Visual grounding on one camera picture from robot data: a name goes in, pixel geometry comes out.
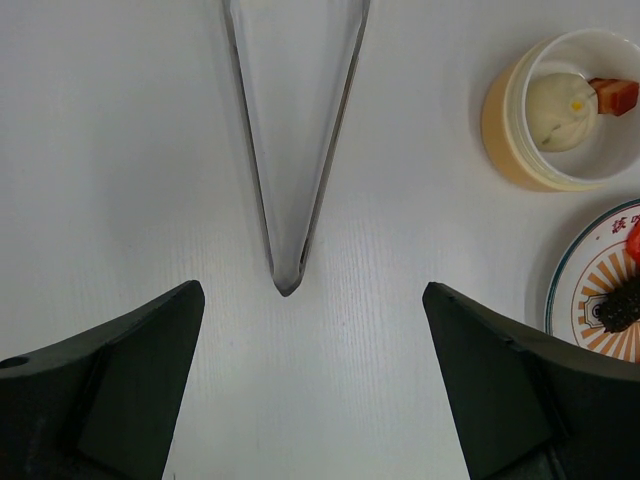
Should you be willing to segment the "white round bun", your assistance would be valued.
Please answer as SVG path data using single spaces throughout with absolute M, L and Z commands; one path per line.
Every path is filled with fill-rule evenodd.
M 584 77 L 553 73 L 531 81 L 525 100 L 530 136 L 539 151 L 559 153 L 576 148 L 598 122 L 598 99 Z

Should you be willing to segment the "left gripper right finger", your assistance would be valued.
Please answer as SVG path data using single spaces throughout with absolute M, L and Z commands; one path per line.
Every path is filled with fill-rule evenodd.
M 442 283 L 429 283 L 422 302 L 471 478 L 638 478 L 638 365 Z

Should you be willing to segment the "braised pork belly cube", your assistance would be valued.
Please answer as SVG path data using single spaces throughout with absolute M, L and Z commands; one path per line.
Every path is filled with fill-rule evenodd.
M 599 114 L 619 117 L 637 105 L 639 83 L 636 81 L 593 78 L 588 83 L 596 93 Z

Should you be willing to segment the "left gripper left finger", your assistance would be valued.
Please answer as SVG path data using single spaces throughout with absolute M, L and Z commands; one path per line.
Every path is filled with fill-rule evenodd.
M 187 281 L 1 362 L 4 479 L 159 479 L 204 315 Z

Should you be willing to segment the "round beige lunch container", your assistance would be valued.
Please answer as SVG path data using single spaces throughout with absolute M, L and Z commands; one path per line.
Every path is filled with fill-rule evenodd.
M 598 113 L 591 135 L 574 149 L 539 151 L 525 115 L 528 86 L 538 77 L 573 73 L 639 83 L 639 48 L 619 34 L 582 29 L 545 39 L 504 69 L 482 107 L 481 136 L 497 170 L 521 188 L 581 192 L 624 173 L 639 158 L 639 96 L 634 109 L 616 117 Z

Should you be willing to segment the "metal food tongs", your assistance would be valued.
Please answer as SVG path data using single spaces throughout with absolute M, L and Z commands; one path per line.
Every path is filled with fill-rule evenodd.
M 265 254 L 288 297 L 306 269 L 370 4 L 226 1 L 222 11 Z

